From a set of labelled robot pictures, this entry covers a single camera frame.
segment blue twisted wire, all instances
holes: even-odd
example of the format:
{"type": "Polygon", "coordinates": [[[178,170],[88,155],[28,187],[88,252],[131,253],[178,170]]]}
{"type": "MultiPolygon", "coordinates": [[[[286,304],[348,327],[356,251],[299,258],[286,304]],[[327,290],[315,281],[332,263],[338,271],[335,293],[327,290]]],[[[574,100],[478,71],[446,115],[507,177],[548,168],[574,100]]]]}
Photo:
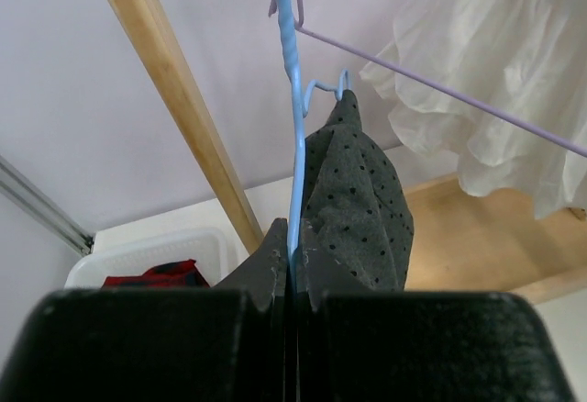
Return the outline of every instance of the blue twisted wire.
{"type": "Polygon", "coordinates": [[[293,128],[295,131],[295,157],[293,161],[292,200],[287,229],[287,256],[293,292],[297,290],[295,278],[295,251],[300,240],[300,221],[302,216],[302,195],[305,177],[305,130],[304,117],[308,114],[312,93],[317,87],[321,90],[334,92],[337,100],[342,98],[344,88],[350,88],[349,71],[343,70],[338,78],[338,87],[312,81],[302,95],[302,73],[295,38],[295,19],[292,11],[292,0],[275,0],[277,2],[280,38],[282,40],[283,62],[285,72],[292,85],[293,128]]]}

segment white cloth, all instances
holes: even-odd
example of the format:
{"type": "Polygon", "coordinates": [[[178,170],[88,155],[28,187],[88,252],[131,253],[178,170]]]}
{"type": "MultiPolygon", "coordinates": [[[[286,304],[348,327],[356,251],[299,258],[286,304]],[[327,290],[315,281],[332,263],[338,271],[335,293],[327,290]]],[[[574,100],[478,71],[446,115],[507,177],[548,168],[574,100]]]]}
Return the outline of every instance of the white cloth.
{"type": "MultiPolygon", "coordinates": [[[[379,58],[587,146],[587,0],[408,0],[379,58]]],[[[542,218],[587,207],[587,159],[369,63],[413,151],[451,150],[471,195],[513,187],[542,218]]]]}

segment red plaid cloth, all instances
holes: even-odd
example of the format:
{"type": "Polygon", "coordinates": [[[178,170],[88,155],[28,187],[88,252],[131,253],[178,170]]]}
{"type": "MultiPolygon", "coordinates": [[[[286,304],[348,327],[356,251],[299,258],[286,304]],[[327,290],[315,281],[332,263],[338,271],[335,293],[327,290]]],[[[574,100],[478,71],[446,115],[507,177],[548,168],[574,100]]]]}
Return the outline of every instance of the red plaid cloth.
{"type": "Polygon", "coordinates": [[[108,276],[103,287],[185,287],[193,285],[210,287],[195,267],[195,260],[186,260],[185,262],[168,262],[155,266],[140,276],[108,276]]]}

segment gray cloth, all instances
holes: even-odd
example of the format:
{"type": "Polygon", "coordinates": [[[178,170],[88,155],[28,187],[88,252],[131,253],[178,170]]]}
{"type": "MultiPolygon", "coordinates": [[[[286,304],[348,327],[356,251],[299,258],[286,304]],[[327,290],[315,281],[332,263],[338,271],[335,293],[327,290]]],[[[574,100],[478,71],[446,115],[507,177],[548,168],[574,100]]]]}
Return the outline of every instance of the gray cloth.
{"type": "Polygon", "coordinates": [[[305,146],[303,217],[320,244],[369,288],[403,290],[414,221],[393,165],[361,130],[354,93],[305,146]]]}

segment laundry basket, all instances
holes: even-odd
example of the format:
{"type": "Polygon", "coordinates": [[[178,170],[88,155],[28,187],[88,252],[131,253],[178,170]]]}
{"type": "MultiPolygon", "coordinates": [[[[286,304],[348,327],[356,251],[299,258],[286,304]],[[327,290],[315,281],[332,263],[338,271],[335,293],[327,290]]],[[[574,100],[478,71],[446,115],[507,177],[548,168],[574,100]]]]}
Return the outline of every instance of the laundry basket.
{"type": "Polygon", "coordinates": [[[229,274],[224,234],[218,229],[180,230],[93,253],[73,266],[65,287],[101,287],[107,276],[141,275],[159,264],[188,259],[196,261],[210,285],[216,285],[229,274]]]}

